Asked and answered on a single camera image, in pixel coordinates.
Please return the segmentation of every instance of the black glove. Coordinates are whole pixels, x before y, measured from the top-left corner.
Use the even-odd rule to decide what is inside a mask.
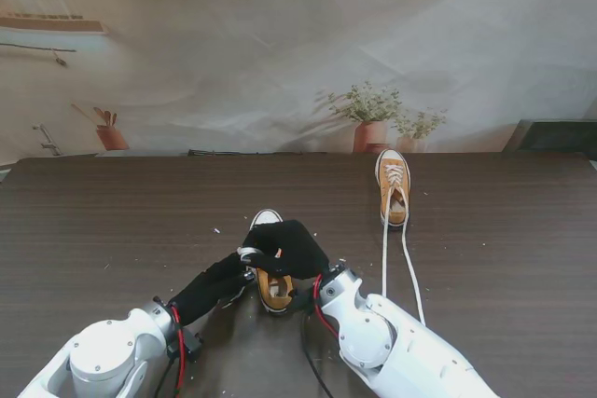
[[[220,299],[237,295],[250,280],[244,277],[246,266],[237,253],[232,253],[199,274],[168,305],[176,306],[180,323],[188,325],[207,314]]]
[[[289,275],[304,280],[329,269],[327,255],[297,220],[255,226],[244,239],[243,247],[255,247],[263,253],[244,258],[248,266],[263,269],[274,277]],[[282,254],[276,258],[278,249]]]

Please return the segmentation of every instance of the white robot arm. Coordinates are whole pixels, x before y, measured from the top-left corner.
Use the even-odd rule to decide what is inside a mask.
[[[94,323],[66,342],[19,397],[56,398],[69,374],[78,397],[133,397],[147,361],[164,354],[175,331],[170,313],[155,301],[133,309],[125,321]]]
[[[387,298],[363,298],[351,270],[332,274],[321,310],[340,325],[340,357],[378,396],[497,398],[457,349]]]
[[[343,266],[326,275],[321,310],[339,323],[340,357],[381,398],[497,398],[454,347],[381,295],[363,298],[362,280]],[[124,321],[102,321],[72,337],[20,398],[57,398],[72,375],[79,398],[133,397],[147,361],[176,339],[159,301]]]

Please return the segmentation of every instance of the wood grain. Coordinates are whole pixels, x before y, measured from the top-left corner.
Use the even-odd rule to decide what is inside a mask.
[[[500,396],[594,396],[597,175],[588,161],[521,154],[407,160],[408,240],[429,326]],[[169,298],[233,251],[262,208],[301,220],[331,259],[345,258],[364,277],[363,293],[379,291],[374,161],[22,160],[0,186],[0,395],[16,395],[88,324],[125,318],[153,295]],[[397,233],[388,295],[415,312]],[[202,334],[205,352],[188,369],[183,396],[323,396],[299,349],[299,316],[268,316],[255,289],[212,314]],[[317,322],[309,337],[337,397],[373,396]]]

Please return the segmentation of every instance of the tan sneaker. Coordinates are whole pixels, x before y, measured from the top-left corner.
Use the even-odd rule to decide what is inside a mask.
[[[279,223],[281,221],[283,221],[282,216],[280,216],[280,214],[278,214],[275,210],[265,209],[256,214],[249,229],[260,224]],[[258,252],[257,249],[244,247],[239,248],[237,253],[241,256],[241,258],[243,258],[243,256],[254,253],[255,251]],[[276,257],[280,256],[280,252],[281,251],[278,250]],[[272,277],[263,269],[251,268],[251,270],[254,270],[257,275],[259,297],[261,298],[261,303],[265,307],[266,311],[273,315],[285,314],[288,305],[292,301],[290,293],[294,289],[290,276],[286,275],[279,279]]]
[[[386,149],[375,164],[375,177],[382,193],[382,222],[385,220],[388,195],[392,190],[388,225],[402,226],[407,218],[410,199],[409,164],[397,151]]]

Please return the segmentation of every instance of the terracotta pot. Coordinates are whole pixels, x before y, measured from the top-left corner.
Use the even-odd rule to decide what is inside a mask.
[[[380,154],[381,151],[384,151],[386,149],[390,149],[389,144],[367,144],[367,147],[365,148],[365,152]]]
[[[98,125],[97,135],[104,144],[106,151],[113,151],[115,149],[129,149],[129,146],[124,141],[124,137],[119,130],[110,126]]]
[[[385,123],[383,121],[364,121],[354,130],[354,153],[367,151],[367,144],[385,142]]]
[[[402,136],[396,141],[396,150],[400,153],[424,153],[426,149],[427,143],[421,139]]]

